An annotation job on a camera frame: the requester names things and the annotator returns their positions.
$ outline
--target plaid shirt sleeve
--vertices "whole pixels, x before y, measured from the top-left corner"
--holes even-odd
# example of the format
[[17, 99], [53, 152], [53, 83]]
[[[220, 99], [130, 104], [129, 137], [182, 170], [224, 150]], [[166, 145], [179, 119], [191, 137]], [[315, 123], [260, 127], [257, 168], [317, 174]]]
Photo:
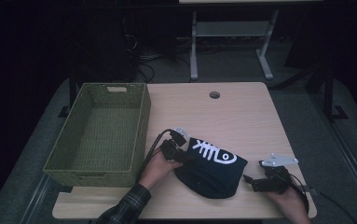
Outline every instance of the plaid shirt sleeve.
[[119, 204], [102, 213], [96, 223], [135, 223], [150, 199], [149, 190], [137, 184], [120, 200]]

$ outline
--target gray carpet floor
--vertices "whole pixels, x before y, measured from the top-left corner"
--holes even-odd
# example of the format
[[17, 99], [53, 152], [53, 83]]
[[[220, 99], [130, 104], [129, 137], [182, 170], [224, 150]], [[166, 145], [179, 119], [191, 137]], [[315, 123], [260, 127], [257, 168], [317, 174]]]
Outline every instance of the gray carpet floor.
[[[273, 86], [300, 71], [284, 67], [290, 43], [275, 42], [270, 45], [267, 54], [275, 77], [265, 80], [255, 56], [255, 47], [256, 43], [249, 43], [214, 54], [199, 54], [197, 82], [261, 81]], [[179, 56], [180, 59], [175, 61], [161, 58], [147, 63], [155, 70], [154, 83], [189, 81], [186, 63], [189, 55], [184, 53]], [[148, 67], [140, 67], [147, 76], [151, 76]], [[320, 112], [322, 92], [308, 94], [304, 89], [307, 81], [303, 78], [282, 91], [270, 91], [272, 100], [308, 185], [338, 201], [357, 220], [357, 180], [343, 156], [341, 143], [331, 131], [338, 130], [357, 160], [357, 106], [350, 92], [336, 81], [334, 105], [341, 105], [349, 119], [330, 123]], [[134, 82], [143, 82], [143, 79], [138, 76]], [[65, 81], [51, 99], [1, 190], [0, 223], [94, 223], [92, 220], [58, 220], [51, 214], [58, 192], [63, 187], [47, 179], [42, 168], [64, 123], [64, 118], [59, 118], [59, 114], [67, 105], [69, 89], [68, 81]], [[313, 223], [352, 223], [336, 205], [321, 195], [312, 196], [318, 210]], [[263, 223], [289, 222], [281, 218], [263, 220]]]

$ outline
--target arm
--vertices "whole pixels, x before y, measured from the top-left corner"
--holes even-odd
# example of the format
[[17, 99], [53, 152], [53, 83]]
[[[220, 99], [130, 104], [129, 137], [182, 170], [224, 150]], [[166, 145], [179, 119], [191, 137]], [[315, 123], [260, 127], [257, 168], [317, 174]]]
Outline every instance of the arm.
[[289, 187], [283, 194], [276, 192], [265, 193], [271, 201], [276, 203], [282, 213], [295, 224], [309, 224], [309, 216], [307, 215], [305, 205], [297, 192]]
[[96, 223], [132, 223], [137, 220], [151, 199], [149, 190], [166, 177], [170, 171], [181, 165], [176, 161], [166, 161], [160, 148], [155, 149], [154, 156], [146, 165], [139, 183], [120, 200], [118, 205], [102, 213]]

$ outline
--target green woven basket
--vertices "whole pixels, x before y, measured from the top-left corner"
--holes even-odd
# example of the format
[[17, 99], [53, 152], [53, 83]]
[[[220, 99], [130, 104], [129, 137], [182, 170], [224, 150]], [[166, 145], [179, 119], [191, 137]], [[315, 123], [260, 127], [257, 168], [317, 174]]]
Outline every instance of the green woven basket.
[[132, 187], [150, 108], [146, 84], [83, 84], [44, 172], [65, 186]]

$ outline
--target wooden table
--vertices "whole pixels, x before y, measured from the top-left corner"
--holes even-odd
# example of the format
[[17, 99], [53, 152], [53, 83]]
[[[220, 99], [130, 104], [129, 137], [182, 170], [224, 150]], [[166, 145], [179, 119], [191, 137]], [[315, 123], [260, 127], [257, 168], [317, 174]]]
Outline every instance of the wooden table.
[[[265, 177], [258, 161], [265, 160], [270, 153], [295, 156], [263, 83], [151, 84], [148, 88], [152, 107], [146, 148], [150, 148], [165, 129], [181, 127], [193, 137], [246, 159], [248, 165], [243, 173], [254, 179]], [[212, 91], [219, 92], [220, 97], [211, 98]], [[287, 165], [286, 168], [305, 184], [297, 164]], [[71, 193], [59, 194], [53, 216], [96, 218], [116, 205], [128, 190], [74, 187]], [[152, 199], [140, 218], [282, 217], [268, 198], [253, 192], [244, 180], [240, 182], [235, 196], [212, 200], [199, 196], [180, 182], [174, 173], [170, 173], [151, 193]], [[309, 194], [308, 197], [309, 216], [315, 217], [316, 208]]]

